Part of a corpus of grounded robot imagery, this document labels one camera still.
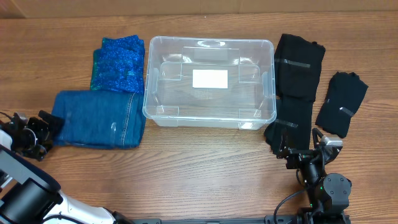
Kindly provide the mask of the blue jeans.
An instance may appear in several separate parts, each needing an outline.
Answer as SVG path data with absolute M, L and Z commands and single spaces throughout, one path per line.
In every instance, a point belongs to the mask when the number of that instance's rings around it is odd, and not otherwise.
M 137 147 L 146 124 L 143 99 L 138 93 L 61 91 L 52 114 L 64 119 L 65 124 L 54 144 L 98 149 Z

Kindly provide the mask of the blue sparkly cloth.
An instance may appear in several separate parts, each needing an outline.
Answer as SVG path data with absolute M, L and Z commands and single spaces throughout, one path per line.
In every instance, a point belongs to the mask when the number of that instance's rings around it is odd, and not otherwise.
M 144 93 L 144 41 L 138 35 L 104 37 L 93 52 L 91 90 Z

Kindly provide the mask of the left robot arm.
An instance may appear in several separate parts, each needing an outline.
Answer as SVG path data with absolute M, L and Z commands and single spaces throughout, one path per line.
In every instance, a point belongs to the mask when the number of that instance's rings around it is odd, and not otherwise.
M 123 224 L 131 220 L 65 195 L 60 184 L 29 159 L 41 161 L 53 147 L 64 120 L 43 110 L 37 117 L 14 113 L 1 123 L 1 223 Z

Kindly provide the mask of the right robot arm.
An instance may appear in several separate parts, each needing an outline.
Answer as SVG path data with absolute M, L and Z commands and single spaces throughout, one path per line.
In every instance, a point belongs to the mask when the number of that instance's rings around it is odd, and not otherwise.
M 283 199 L 267 223 L 350 224 L 344 210 L 349 206 L 352 183 L 338 173 L 326 173 L 325 166 L 340 153 L 341 146 L 318 145 L 314 150 L 296 150 L 287 146 L 279 149 L 277 158 L 287 161 L 286 168 L 302 176 L 303 189 Z M 295 215 L 278 215 L 279 208 L 295 196 L 306 193 L 309 207 L 298 209 Z

